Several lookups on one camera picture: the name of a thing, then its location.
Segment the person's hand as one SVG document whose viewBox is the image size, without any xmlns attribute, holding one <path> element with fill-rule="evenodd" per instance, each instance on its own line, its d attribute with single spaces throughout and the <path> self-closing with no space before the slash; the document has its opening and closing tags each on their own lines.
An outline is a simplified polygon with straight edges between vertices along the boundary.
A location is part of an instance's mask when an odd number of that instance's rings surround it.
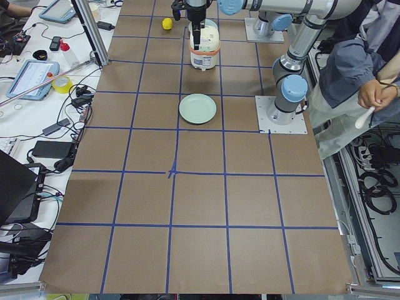
<svg viewBox="0 0 400 300">
<path fill-rule="evenodd" d="M 358 104 L 369 109 L 375 108 L 375 112 L 388 107 L 397 97 L 398 90 L 394 86 L 381 87 L 378 80 L 373 79 L 363 84 L 358 93 Z"/>
</svg>

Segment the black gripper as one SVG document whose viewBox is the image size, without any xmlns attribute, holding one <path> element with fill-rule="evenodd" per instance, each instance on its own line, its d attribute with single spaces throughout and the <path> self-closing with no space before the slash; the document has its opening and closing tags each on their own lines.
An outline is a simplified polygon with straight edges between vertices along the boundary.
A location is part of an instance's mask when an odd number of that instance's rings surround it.
<svg viewBox="0 0 400 300">
<path fill-rule="evenodd" d="M 193 49 L 198 50 L 201 42 L 201 23 L 206 18 L 206 0 L 174 0 L 171 4 L 172 15 L 176 21 L 181 19 L 181 11 L 187 11 L 192 22 Z"/>
</svg>

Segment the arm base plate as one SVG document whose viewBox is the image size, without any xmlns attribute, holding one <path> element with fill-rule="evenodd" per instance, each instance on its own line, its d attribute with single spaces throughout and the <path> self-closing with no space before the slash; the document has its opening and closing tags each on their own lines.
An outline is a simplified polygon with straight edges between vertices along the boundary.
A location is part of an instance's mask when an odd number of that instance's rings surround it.
<svg viewBox="0 0 400 300">
<path fill-rule="evenodd" d="M 282 112 L 275 106 L 275 96 L 256 96 L 259 132 L 262 134 L 307 134 L 303 113 L 298 104 L 294 112 Z"/>
<path fill-rule="evenodd" d="M 247 42 L 283 44 L 282 31 L 275 30 L 276 19 L 271 22 L 262 21 L 258 18 L 247 17 L 244 19 Z"/>
</svg>

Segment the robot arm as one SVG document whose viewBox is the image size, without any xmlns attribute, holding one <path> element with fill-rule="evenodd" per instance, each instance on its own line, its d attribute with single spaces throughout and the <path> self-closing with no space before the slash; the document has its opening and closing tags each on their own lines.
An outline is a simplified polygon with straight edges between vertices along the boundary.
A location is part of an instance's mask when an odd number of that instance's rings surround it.
<svg viewBox="0 0 400 300">
<path fill-rule="evenodd" d="M 173 1 L 172 14 L 176 21 L 181 18 L 181 11 L 186 11 L 186 17 L 191 21 L 192 42 L 194 50 L 199 50 L 201 29 L 205 27 L 206 10 L 212 1 Z M 226 15 L 232 16 L 242 9 L 246 9 L 247 1 L 217 1 L 219 9 Z M 261 9 L 261 1 L 254 1 L 249 11 L 258 11 L 258 19 L 253 25 L 253 32 L 257 38 L 271 37 L 275 32 L 284 31 L 292 23 L 291 14 Z"/>
<path fill-rule="evenodd" d="M 360 1 L 219 1 L 220 10 L 228 15 L 242 9 L 303 16 L 297 35 L 272 67 L 277 87 L 274 103 L 267 108 L 268 118 L 278 125 L 292 123 L 296 108 L 306 97 L 308 84 L 301 76 L 304 61 L 317 37 L 330 19 L 341 19 L 351 14 Z"/>
</svg>

